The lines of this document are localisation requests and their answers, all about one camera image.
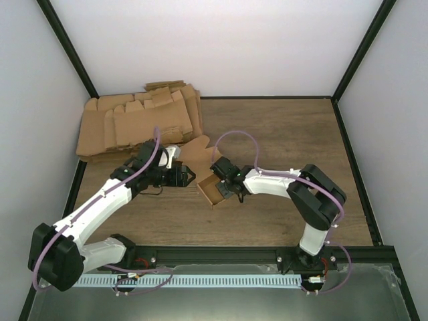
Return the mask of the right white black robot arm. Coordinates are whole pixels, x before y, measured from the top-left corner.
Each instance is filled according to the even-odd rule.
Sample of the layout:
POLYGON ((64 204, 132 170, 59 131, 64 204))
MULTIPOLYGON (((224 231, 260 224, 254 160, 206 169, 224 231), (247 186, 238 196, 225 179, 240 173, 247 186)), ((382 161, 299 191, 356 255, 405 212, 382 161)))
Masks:
POLYGON ((218 177, 216 187, 225 199, 237 195, 242 203, 245 196, 258 194, 290 199, 305 221, 295 260, 307 270, 320 263, 329 231, 344 215, 347 196, 316 165, 268 171, 252 166, 239 168, 223 156, 210 169, 218 177))

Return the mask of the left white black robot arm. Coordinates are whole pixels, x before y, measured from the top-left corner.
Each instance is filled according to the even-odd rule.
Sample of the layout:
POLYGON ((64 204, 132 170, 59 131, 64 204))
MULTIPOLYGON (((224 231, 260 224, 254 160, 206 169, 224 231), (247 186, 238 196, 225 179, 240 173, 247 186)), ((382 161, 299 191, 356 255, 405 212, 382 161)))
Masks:
POLYGON ((136 244, 127 237, 113 234, 104 241, 86 242, 105 220, 148 187, 187 187, 194 181, 196 174, 178 160, 180 152, 176 145, 144 142, 138 154, 116 168, 100 190, 73 213, 53 225, 36 227, 28 261, 33 287, 43 279, 66 291, 91 270, 107 265, 131 269, 136 264, 136 244))

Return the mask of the brown cardboard box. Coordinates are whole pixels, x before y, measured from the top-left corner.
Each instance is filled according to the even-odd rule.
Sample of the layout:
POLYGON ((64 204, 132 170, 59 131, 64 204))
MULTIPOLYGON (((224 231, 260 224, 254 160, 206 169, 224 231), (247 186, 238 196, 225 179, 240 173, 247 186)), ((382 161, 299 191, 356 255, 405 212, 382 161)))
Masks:
POLYGON ((225 198, 219 192, 216 184, 220 179, 210 169, 212 157, 217 161, 222 154, 214 147, 208 147, 210 138, 201 135, 181 146, 179 161, 188 166, 195 174, 195 182, 200 194, 207 200, 210 208, 214 209, 224 202, 225 198))

